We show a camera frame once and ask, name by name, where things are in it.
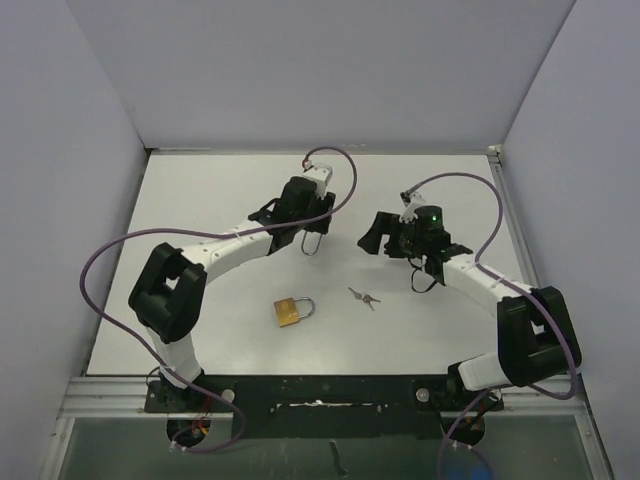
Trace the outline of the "brass padlock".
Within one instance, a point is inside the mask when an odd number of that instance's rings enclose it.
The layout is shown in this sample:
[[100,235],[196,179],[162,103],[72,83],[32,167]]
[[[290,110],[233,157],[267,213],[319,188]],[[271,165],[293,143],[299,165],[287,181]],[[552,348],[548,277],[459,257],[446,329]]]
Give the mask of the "brass padlock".
[[310,297],[289,297],[273,304],[277,324],[289,327],[315,314],[316,303]]
[[300,250],[303,255],[312,257],[317,254],[323,239],[323,234],[317,232],[304,231]]

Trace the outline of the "aluminium frame rail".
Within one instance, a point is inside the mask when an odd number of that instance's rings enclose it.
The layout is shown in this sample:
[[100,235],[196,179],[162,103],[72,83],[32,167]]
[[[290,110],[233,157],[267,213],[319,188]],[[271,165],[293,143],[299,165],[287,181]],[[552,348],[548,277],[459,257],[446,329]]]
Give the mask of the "aluminium frame rail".
[[[524,280],[534,286],[540,286],[541,281],[534,266],[523,229],[517,216],[515,203],[513,202],[507,187],[506,177],[503,172],[501,152],[501,144],[491,145],[488,147],[487,157],[495,186],[501,195],[504,208],[504,220],[508,225],[514,249],[516,251],[518,264]],[[560,375],[554,377],[553,380],[559,381],[561,385],[567,384],[569,387],[575,385],[576,392],[572,399],[554,400],[552,397],[543,393],[533,392],[532,395],[534,396],[534,399],[538,403],[543,400],[550,401],[555,406],[568,407],[571,402],[578,403],[578,412],[574,415],[574,423],[580,439],[582,451],[586,457],[591,478],[613,479],[614,475],[611,471],[611,465],[602,444],[596,422],[593,418],[593,412],[580,373],[576,374],[575,380],[572,380],[571,375]]]

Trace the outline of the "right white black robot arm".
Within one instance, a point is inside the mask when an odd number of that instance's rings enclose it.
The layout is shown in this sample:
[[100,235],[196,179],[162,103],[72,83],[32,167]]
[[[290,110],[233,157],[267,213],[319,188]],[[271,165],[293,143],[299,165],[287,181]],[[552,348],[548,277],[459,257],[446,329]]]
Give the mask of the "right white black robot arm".
[[481,390],[530,386],[554,375],[576,373],[582,355],[562,293],[511,282],[478,262],[473,251],[452,241],[438,206],[409,216],[379,212],[357,245],[371,255],[419,260],[419,269],[438,284],[467,295],[496,319],[496,350],[451,368],[448,402],[469,408]]

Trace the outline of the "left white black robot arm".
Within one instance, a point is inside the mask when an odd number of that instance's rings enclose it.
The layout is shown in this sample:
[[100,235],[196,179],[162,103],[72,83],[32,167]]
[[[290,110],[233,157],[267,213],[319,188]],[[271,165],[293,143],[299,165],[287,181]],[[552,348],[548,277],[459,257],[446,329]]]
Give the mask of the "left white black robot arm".
[[327,190],[331,177],[327,166],[292,177],[278,198],[250,214],[228,239],[183,248],[162,243],[152,250],[128,304],[164,362],[161,377],[170,384],[167,396],[180,410],[195,409],[204,395],[203,385],[196,380],[203,369],[195,356],[191,330],[199,319],[206,286],[245,262],[278,252],[301,230],[326,234],[329,217],[309,226],[255,230],[329,212],[335,202],[335,194]]

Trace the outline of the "silver key bunch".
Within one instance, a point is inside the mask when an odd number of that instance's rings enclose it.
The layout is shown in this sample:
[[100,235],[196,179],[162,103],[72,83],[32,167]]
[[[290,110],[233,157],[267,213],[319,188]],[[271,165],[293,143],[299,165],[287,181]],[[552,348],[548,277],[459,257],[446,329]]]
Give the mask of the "silver key bunch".
[[362,303],[364,303],[365,305],[367,305],[372,311],[375,310],[374,305],[376,303],[380,303],[380,300],[374,298],[373,296],[371,296],[368,293],[361,293],[356,291],[355,289],[349,287],[348,290],[351,292],[351,294],[354,296],[354,298],[358,301],[361,301]]

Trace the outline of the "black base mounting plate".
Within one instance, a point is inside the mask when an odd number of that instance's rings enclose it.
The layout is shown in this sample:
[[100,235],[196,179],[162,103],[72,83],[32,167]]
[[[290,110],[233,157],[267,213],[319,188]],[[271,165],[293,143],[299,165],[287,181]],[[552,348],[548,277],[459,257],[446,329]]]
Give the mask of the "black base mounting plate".
[[500,393],[466,390],[450,375],[200,375],[197,390],[164,379],[147,385],[144,410],[166,414],[167,435],[201,444],[215,420],[233,439],[377,439],[407,436],[478,443]]

